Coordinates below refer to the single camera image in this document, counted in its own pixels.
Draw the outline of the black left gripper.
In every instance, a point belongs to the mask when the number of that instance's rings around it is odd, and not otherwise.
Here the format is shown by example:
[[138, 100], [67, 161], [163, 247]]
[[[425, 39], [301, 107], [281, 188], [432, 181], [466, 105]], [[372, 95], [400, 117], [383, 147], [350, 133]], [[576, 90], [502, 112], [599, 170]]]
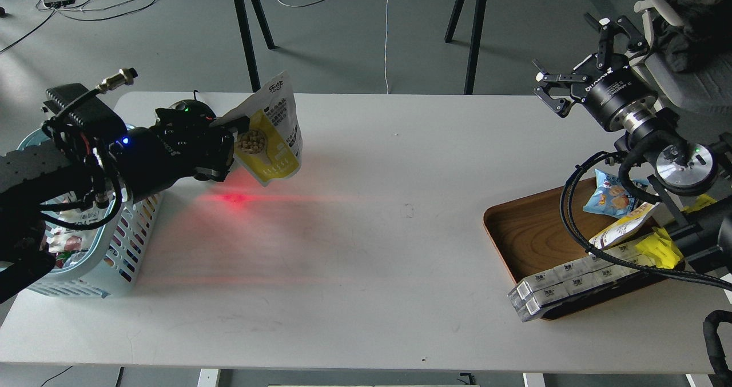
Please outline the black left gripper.
[[158, 108], [150, 127], [134, 127], [124, 136], [124, 182], [131, 201], [170, 188], [182, 178], [225, 181], [235, 133], [249, 131], [248, 116], [208, 121], [185, 111]]

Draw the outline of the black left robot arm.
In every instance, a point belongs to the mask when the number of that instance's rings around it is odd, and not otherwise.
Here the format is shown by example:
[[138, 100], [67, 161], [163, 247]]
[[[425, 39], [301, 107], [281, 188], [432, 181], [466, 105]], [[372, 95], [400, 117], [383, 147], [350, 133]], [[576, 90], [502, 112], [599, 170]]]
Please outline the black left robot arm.
[[51, 113], [40, 127], [47, 141], [2, 156], [2, 301], [55, 267], [47, 224], [96, 230], [117, 220], [123, 194], [136, 203], [178, 179], [226, 179], [248, 116], [219, 118], [205, 103], [184, 99], [156, 109], [154, 126], [128, 129], [98, 96], [137, 76], [126, 67], [92, 89], [47, 89]]

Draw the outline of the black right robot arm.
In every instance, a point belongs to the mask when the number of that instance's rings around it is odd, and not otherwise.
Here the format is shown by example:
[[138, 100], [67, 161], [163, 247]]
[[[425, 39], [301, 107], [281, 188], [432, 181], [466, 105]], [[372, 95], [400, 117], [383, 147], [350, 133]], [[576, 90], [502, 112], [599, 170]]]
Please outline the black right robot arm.
[[679, 116], [669, 108], [653, 111], [657, 93], [633, 71], [628, 54], [649, 51], [643, 34], [621, 15], [597, 20], [584, 14], [599, 33], [599, 47], [567, 74], [551, 74], [539, 66], [534, 94], [557, 116], [565, 118], [575, 104], [582, 105], [604, 131], [624, 131], [615, 141], [615, 151], [599, 151], [577, 165], [560, 194], [560, 219], [572, 239], [586, 252], [630, 267], [597, 249], [582, 236], [571, 210], [575, 187], [581, 176], [601, 160], [619, 165], [619, 179], [635, 198], [662, 203], [674, 219], [667, 228], [691, 270], [634, 265], [647, 275], [672, 278], [730, 291], [730, 282], [711, 277], [717, 268], [730, 270], [730, 197], [697, 212], [682, 212], [670, 195], [700, 196], [719, 177], [730, 178], [730, 134], [722, 133], [711, 145], [691, 143], [677, 134]]

